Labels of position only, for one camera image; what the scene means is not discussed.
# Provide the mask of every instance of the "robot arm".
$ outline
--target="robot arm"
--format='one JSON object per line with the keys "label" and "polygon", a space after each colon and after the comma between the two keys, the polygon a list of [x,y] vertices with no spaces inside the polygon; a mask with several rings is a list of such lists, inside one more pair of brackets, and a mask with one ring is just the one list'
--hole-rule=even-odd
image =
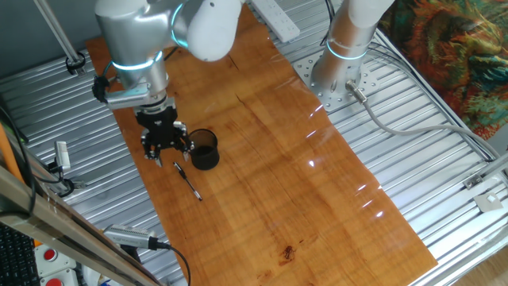
{"label": "robot arm", "polygon": [[102,35],[124,91],[106,92],[97,78],[94,94],[110,109],[133,107],[146,128],[141,136],[145,156],[161,165],[160,150],[187,154],[193,144],[177,122],[175,100],[166,94],[169,76],[162,50],[179,46],[204,61],[220,60],[233,46],[244,0],[98,0]]}
{"label": "robot arm", "polygon": [[360,81],[360,65],[379,19],[394,0],[344,0],[329,29],[326,48],[311,80],[317,92],[337,98],[347,94],[346,83]]}

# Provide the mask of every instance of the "wooden table surface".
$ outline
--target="wooden table surface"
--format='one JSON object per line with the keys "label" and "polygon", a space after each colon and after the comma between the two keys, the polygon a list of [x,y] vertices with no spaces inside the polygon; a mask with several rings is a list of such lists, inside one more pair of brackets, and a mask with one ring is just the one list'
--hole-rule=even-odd
{"label": "wooden table surface", "polygon": [[[87,47],[101,72],[104,40]],[[180,48],[166,67],[179,120],[217,134],[216,168],[173,149],[157,167],[133,111],[114,114],[193,285],[404,285],[437,264],[246,6],[229,56],[205,63]]]}

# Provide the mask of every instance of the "white cable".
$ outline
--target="white cable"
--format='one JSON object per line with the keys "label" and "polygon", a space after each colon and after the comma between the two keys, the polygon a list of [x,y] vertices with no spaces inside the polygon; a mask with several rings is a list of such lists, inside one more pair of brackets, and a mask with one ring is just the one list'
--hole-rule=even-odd
{"label": "white cable", "polygon": [[377,126],[379,126],[379,128],[385,130],[388,133],[392,133],[394,135],[408,136],[408,135],[415,135],[415,134],[418,134],[418,133],[424,133],[424,132],[432,131],[432,130],[447,129],[447,130],[455,131],[457,133],[462,133],[462,134],[468,135],[469,137],[477,140],[485,149],[489,150],[494,155],[495,159],[499,158],[499,153],[490,144],[488,144],[480,136],[474,134],[472,131],[467,130],[465,128],[462,128],[462,127],[459,127],[459,126],[443,126],[443,125],[438,125],[438,126],[428,126],[428,127],[424,127],[424,128],[420,128],[420,129],[413,129],[413,130],[406,130],[406,131],[394,130],[394,129],[391,129],[391,128],[385,126],[375,116],[375,114],[374,114],[374,112],[372,112],[371,106],[368,104],[368,102],[364,102],[363,105],[365,107],[365,110],[367,110],[367,113],[371,116],[372,121]]}

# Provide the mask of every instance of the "pen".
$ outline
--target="pen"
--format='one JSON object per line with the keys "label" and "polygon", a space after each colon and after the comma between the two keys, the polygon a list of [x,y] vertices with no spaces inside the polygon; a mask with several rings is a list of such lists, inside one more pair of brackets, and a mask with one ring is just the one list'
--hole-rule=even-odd
{"label": "pen", "polygon": [[173,162],[173,164],[175,165],[175,168],[178,170],[178,173],[181,175],[181,177],[189,184],[189,187],[192,189],[192,191],[196,195],[196,198],[198,198],[200,201],[202,201],[203,198],[199,195],[198,191],[196,191],[196,189],[191,184],[191,182],[189,182],[189,180],[187,179],[187,175],[185,175],[185,172],[183,171],[182,167],[180,167],[180,165],[176,162]]}

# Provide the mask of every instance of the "patterned cloth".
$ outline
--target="patterned cloth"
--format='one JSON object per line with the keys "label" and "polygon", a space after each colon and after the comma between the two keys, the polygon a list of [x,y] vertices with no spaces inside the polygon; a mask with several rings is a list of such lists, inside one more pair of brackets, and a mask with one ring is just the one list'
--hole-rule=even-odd
{"label": "patterned cloth", "polygon": [[507,16],[507,0],[397,0],[380,27],[469,128],[488,139],[508,122]]}

